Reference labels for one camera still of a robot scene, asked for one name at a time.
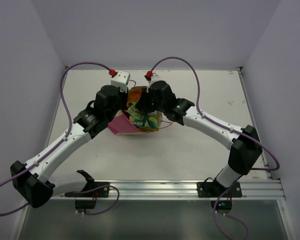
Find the green snack bag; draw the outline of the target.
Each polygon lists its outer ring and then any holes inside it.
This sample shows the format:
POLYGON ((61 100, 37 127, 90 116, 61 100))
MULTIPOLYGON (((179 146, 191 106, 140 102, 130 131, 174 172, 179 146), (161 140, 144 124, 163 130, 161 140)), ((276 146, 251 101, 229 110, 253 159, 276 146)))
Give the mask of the green snack bag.
POLYGON ((159 118, 156 112, 142 115, 141 119, 130 116, 129 120, 137 129, 145 129, 149 131, 156 131, 159 129, 159 118))

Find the pink and tan paper bag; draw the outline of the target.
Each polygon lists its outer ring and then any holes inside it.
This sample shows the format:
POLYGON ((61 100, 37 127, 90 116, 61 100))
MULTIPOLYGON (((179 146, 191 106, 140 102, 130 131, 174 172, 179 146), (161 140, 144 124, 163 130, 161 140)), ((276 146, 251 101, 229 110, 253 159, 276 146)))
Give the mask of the pink and tan paper bag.
POLYGON ((114 119, 108 124, 109 130, 116 136, 154 133, 173 124, 170 121, 163 120, 163 114, 155 110, 154 112, 156 112, 159 120, 158 130, 139 129, 130 122, 130 115, 127 113, 127 109, 118 111, 114 119))

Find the small green snack packet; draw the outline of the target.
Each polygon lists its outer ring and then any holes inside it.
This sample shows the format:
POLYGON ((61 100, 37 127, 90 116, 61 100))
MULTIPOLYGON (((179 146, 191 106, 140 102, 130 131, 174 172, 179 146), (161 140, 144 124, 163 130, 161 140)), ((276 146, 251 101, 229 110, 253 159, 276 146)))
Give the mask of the small green snack packet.
POLYGON ((129 102, 126 112, 133 118, 137 119, 143 116, 143 114, 136 108, 136 102, 129 102))

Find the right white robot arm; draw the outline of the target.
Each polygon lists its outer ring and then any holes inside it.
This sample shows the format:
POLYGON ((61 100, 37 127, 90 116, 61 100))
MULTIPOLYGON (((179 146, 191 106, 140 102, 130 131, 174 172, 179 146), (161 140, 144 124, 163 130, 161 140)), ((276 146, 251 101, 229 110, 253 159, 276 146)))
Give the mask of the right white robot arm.
POLYGON ((233 182, 247 175, 263 152, 253 126, 242 128, 205 113, 193 102, 177 98, 163 80, 141 89, 136 108, 143 113, 159 111, 171 122, 198 130, 229 150, 227 164, 214 178, 210 188, 217 196, 225 196, 233 182))

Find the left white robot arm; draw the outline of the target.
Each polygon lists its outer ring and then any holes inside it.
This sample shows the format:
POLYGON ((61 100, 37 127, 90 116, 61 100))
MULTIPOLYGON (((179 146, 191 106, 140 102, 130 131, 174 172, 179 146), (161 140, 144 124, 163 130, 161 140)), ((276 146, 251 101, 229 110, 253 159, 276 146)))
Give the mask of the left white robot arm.
POLYGON ((95 100, 70 121, 63 135, 25 163, 16 161, 11 165, 14 188, 33 208, 43 206, 55 195, 74 192, 86 197, 93 193, 92 178, 82 171, 65 181, 51 176, 70 155, 108 127, 117 112, 126 108, 127 98, 127 89, 103 86, 95 100))

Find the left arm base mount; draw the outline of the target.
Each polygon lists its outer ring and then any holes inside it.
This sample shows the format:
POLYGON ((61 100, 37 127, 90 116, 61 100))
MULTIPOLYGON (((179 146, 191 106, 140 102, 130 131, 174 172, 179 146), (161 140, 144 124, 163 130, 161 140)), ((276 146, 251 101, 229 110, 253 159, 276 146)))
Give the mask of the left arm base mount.
POLYGON ((110 183, 106 181, 87 182, 80 192, 67 192, 65 197, 72 198, 107 198, 109 196, 110 183))

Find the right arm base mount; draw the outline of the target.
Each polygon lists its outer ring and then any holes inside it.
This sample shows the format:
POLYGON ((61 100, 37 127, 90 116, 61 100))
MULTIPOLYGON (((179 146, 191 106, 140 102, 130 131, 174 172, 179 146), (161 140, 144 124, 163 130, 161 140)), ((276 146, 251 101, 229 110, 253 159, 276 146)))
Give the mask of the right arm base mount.
POLYGON ((241 185, 235 182, 231 189, 222 186, 211 177, 206 178, 204 181, 196 183, 197 195, 199 198, 218 198, 221 194, 223 198, 241 198, 243 196, 241 185))

